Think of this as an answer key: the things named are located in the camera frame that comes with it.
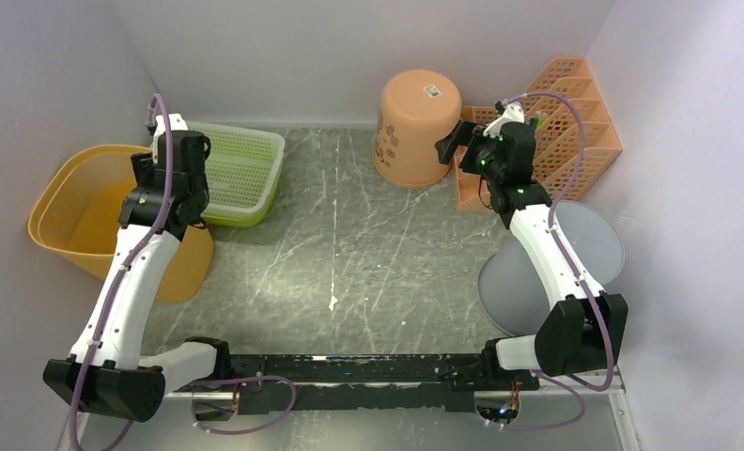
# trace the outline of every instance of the marble floor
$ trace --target marble floor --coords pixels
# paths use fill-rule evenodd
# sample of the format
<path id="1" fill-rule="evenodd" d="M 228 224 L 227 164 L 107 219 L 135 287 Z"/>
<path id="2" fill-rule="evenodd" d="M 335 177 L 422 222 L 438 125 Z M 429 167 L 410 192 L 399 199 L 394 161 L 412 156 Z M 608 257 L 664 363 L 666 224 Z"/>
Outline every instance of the marble floor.
<path id="1" fill-rule="evenodd" d="M 375 168 L 373 131 L 274 132 L 287 147 L 270 212 L 211 229 L 203 287 L 153 306 L 143 353 L 196 334 L 234 353 L 478 352 L 502 336 L 475 284 L 509 233 L 456 210 L 451 174 L 407 189 Z"/>

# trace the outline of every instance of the bucket label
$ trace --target bucket label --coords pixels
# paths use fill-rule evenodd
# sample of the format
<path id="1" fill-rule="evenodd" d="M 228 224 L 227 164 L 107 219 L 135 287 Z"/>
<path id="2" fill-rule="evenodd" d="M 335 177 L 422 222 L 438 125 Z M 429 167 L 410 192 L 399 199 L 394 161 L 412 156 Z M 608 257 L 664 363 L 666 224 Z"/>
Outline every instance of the bucket label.
<path id="1" fill-rule="evenodd" d="M 439 97 L 442 94 L 442 92 L 435 85 L 428 85 L 423 87 L 423 89 L 431 98 Z"/>

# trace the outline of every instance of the white wall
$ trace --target white wall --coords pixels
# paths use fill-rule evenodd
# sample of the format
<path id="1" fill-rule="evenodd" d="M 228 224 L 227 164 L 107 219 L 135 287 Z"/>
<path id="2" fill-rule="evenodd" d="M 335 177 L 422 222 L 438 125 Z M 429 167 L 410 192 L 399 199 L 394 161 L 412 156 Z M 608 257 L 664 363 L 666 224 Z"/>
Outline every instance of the white wall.
<path id="1" fill-rule="evenodd" d="M 29 240 L 29 211 L 78 150 L 147 141 L 152 93 L 108 3 L 0 2 L 0 450 L 56 449 L 67 405 L 42 371 L 101 286 Z"/>
<path id="2" fill-rule="evenodd" d="M 245 124 L 371 125 L 396 73 L 437 70 L 468 104 L 587 52 L 614 0 L 113 0 L 172 108 Z"/>
<path id="3" fill-rule="evenodd" d="M 624 145 L 587 197 L 628 260 L 646 450 L 744 450 L 744 0 L 619 0 L 588 53 Z"/>

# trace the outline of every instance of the orange bucket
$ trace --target orange bucket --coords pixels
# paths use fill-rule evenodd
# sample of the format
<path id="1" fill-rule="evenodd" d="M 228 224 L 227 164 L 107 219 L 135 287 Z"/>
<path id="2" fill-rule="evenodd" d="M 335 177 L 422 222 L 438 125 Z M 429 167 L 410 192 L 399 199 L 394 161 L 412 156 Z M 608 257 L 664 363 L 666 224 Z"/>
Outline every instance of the orange bucket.
<path id="1" fill-rule="evenodd" d="M 436 141 L 460 118 L 460 93 L 443 75 L 408 70 L 389 80 L 380 97 L 375 166 L 388 180 L 409 187 L 442 179 Z"/>

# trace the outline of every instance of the yellow plastic basket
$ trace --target yellow plastic basket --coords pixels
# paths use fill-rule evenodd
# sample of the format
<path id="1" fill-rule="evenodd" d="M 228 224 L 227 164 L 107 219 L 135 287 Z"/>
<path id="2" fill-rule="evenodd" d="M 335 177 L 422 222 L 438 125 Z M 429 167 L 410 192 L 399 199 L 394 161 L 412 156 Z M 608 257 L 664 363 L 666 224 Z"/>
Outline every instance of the yellow plastic basket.
<path id="1" fill-rule="evenodd" d="M 135 186 L 131 156 L 148 148 L 95 146 L 70 158 L 56 173 L 29 216 L 29 236 L 101 280 L 112 263 L 117 217 Z M 164 273 L 156 300 L 180 303 L 200 289 L 214 241 L 208 230 L 189 227 Z"/>

